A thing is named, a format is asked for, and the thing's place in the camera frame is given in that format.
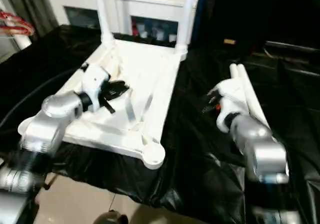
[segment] silver robot arm segment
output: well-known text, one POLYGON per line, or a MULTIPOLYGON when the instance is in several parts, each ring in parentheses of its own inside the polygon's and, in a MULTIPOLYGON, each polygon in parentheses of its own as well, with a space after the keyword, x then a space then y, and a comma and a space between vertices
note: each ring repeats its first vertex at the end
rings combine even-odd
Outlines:
POLYGON ((99 66, 89 65, 82 79, 82 92, 73 91, 46 98, 21 137, 19 149, 0 169, 0 223, 25 223, 21 219, 51 171, 67 126, 84 111, 105 106, 129 87, 123 81, 109 82, 110 75, 99 66))
POLYGON ((268 126, 251 116, 241 82, 235 78, 220 82, 208 93, 206 100, 210 107, 219 105, 216 125, 230 134, 243 154, 248 180, 246 199, 255 221, 300 224, 291 195, 286 149, 273 137, 268 126))

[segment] black fabric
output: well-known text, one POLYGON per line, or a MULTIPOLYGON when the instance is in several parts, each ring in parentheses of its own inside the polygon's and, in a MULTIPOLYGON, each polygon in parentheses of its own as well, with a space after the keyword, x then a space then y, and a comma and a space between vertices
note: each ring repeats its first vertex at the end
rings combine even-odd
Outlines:
POLYGON ((245 189, 246 202, 252 206, 267 210, 297 210, 290 184, 261 184, 247 180, 245 189))
POLYGON ((320 0, 205 0, 194 43, 228 48, 241 55, 267 40, 320 49, 320 0), (232 39, 234 45, 224 45, 232 39))
MULTIPOLYGON (((80 67, 99 40, 96 30, 62 26, 1 64, 0 118, 45 80, 80 67)), ((203 114, 199 102, 219 81, 229 78, 232 61, 237 60, 224 51, 189 51, 180 65, 165 121, 161 143, 166 157, 158 170, 147 169, 138 159, 63 143, 54 159, 54 172, 208 223, 246 223, 250 206, 246 200, 252 194, 245 193, 244 159, 234 151, 230 137, 217 129, 217 113, 203 114)), ((247 57, 243 63, 272 130, 288 149, 295 205, 306 223, 316 224, 320 218, 320 71, 261 57, 247 57)), ((11 115, 0 129, 1 154, 15 148, 18 124, 34 115, 43 99, 67 78, 42 89, 11 115)))

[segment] small white part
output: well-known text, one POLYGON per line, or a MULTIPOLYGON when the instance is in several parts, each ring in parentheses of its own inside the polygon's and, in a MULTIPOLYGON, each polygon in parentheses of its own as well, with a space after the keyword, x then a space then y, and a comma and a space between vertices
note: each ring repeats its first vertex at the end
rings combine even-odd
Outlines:
POLYGON ((246 104, 246 96, 238 79, 226 79, 218 83, 215 87, 223 97, 220 100, 221 110, 216 120, 217 127, 224 133, 229 132, 225 124, 225 119, 230 113, 249 114, 246 104))
POLYGON ((103 82, 110 79, 110 76, 102 67, 89 65, 82 78, 82 91, 89 96, 92 102, 89 111, 95 112, 100 108, 98 100, 100 87, 103 82))
POLYGON ((250 110, 250 114, 256 118, 258 118, 262 123, 269 127, 265 114, 260 106, 257 95, 255 94, 255 90, 251 84, 247 71, 243 64, 239 64, 237 66, 238 73, 242 82, 243 90, 245 93, 245 99, 247 101, 248 108, 250 110))
POLYGON ((142 152, 142 161, 149 169, 158 169, 164 162, 165 149, 159 143, 148 141, 142 152))
POLYGON ((147 38, 148 37, 148 32, 147 31, 143 31, 142 33, 140 33, 140 37, 141 38, 147 38))
POLYGON ((169 34, 169 42, 175 42, 177 40, 176 34, 169 34))
POLYGON ((238 67, 235 63, 230 65, 231 78, 239 78, 238 67))
POLYGON ((144 23, 137 23, 137 26, 136 26, 136 27, 138 28, 139 34, 141 34, 142 32, 144 32, 145 29, 146 29, 144 23))
POLYGON ((162 29, 158 29, 156 33, 156 39, 159 41, 163 41, 165 38, 165 33, 162 29))

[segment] tiled floor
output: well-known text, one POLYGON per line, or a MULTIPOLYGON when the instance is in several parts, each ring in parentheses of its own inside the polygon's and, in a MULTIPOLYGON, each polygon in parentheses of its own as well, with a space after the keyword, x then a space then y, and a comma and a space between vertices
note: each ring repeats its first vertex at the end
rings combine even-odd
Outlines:
POLYGON ((92 224, 102 213, 116 210, 126 214, 130 224, 204 224, 165 209, 154 209, 129 197, 58 176, 50 190, 42 190, 35 224, 92 224))

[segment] black tablecloth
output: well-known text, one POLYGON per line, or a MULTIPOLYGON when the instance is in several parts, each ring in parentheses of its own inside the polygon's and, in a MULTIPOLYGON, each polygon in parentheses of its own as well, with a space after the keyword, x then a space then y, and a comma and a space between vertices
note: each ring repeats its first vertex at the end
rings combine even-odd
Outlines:
MULTIPOLYGON (((79 67, 99 40, 96 30, 61 26, 0 64, 0 119, 48 79, 79 67)), ((131 157, 62 143, 53 171, 209 223, 246 223, 243 157, 229 136, 216 128, 215 114, 201 113, 199 101, 229 78, 233 61, 237 60, 221 50, 189 51, 180 65, 166 118, 161 139, 166 157, 158 170, 149 170, 131 157)), ((316 224, 320 218, 320 70, 258 57, 242 62, 271 128, 286 143, 292 195, 303 220, 316 224)), ((70 76, 46 85, 10 115, 0 129, 2 155, 16 148, 19 123, 38 112, 43 99, 70 76)))

